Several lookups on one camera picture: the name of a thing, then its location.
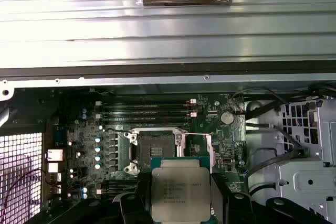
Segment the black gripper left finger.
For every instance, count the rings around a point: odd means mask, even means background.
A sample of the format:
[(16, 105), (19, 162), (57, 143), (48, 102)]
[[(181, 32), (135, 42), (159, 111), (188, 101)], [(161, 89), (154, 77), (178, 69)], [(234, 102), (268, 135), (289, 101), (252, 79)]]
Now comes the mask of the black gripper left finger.
[(47, 223), (152, 223), (150, 184), (150, 173), (139, 174), (133, 193), (113, 200), (86, 199)]

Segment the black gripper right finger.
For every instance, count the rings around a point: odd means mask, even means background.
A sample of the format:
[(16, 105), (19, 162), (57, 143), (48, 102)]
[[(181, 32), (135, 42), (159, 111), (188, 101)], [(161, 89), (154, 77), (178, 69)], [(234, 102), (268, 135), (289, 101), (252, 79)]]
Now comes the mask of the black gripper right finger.
[(269, 198), (261, 205), (245, 193), (233, 193), (219, 173), (211, 174), (211, 200), (218, 223), (328, 223), (295, 202)]

